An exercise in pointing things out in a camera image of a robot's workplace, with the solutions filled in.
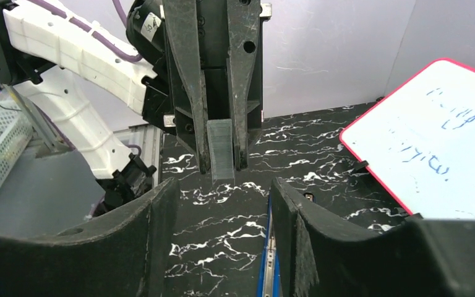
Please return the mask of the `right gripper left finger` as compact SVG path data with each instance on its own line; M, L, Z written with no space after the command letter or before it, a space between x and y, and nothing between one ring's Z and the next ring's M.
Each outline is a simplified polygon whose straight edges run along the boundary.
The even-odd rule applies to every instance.
M57 235L0 236L0 296L161 296L179 181Z

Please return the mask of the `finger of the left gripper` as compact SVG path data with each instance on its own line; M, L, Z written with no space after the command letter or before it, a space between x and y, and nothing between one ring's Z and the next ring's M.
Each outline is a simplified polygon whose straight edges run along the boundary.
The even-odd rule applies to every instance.
M166 29L171 52L190 102L199 171L210 169L207 140L207 95L201 70L197 6L195 1L164 1Z
M259 76L254 73L260 36L260 1L227 1L229 108L234 166L249 166L249 146L261 131Z

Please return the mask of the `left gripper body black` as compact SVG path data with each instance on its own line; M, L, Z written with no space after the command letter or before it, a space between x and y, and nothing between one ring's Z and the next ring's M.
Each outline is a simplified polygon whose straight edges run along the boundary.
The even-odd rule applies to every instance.
M176 68L167 36L164 1L135 1L127 14L126 35L156 73L145 77L144 120L178 138L196 151L195 131L190 102ZM195 1L201 70L205 74L208 120L231 119L227 59L229 48L227 1ZM263 111L263 24L272 16L272 6L260 1L260 36L254 73L259 76L261 96L260 120Z

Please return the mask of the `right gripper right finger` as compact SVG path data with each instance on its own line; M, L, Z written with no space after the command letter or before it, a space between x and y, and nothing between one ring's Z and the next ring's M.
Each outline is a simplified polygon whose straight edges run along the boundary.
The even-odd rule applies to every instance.
M475 220L412 218L379 234L271 183L284 296L475 296Z

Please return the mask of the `grey staple strip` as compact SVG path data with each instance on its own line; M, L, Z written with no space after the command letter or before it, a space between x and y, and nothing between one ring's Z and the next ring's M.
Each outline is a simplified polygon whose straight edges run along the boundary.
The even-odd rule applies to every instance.
M212 181L234 179L233 127L230 119L207 121Z

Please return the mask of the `whiteboard with pink frame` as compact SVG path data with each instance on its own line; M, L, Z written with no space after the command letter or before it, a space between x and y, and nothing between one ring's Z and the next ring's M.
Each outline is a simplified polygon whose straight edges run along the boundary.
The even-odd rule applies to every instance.
M409 214L475 220L475 69L431 62L340 140Z

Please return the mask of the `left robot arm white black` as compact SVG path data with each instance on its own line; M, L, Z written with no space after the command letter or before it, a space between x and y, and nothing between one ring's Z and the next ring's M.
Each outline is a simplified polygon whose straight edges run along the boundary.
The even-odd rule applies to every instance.
M82 154L107 210L154 186L154 168L125 146L75 77L175 135L199 171L233 179L262 131L260 1L135 1L128 42L59 1L0 1L0 84L28 98Z

